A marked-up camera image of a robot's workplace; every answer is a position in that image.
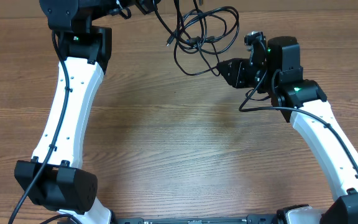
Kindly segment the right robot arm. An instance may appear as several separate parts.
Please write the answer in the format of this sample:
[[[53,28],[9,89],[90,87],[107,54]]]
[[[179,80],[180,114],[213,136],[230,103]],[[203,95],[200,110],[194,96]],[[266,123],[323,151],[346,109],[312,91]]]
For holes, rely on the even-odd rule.
[[[333,204],[326,210],[293,205],[258,219],[264,223],[358,223],[358,152],[336,121],[328,97],[314,80],[303,77],[300,45],[295,37],[266,40],[262,32],[244,38],[250,57],[234,58],[216,66],[234,88],[266,93],[271,106],[280,111],[307,143],[327,178]]]

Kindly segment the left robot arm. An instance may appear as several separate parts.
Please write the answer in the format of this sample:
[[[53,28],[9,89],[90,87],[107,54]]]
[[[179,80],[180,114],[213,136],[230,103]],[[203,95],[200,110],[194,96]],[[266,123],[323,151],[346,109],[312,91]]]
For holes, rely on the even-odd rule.
[[[111,58],[112,30],[93,25],[104,16],[131,17],[155,10],[155,1],[41,0],[59,59],[58,81],[47,124],[29,161],[14,177],[23,198],[55,211],[67,223],[115,223],[97,198],[97,177],[84,171],[83,140],[96,92]]]

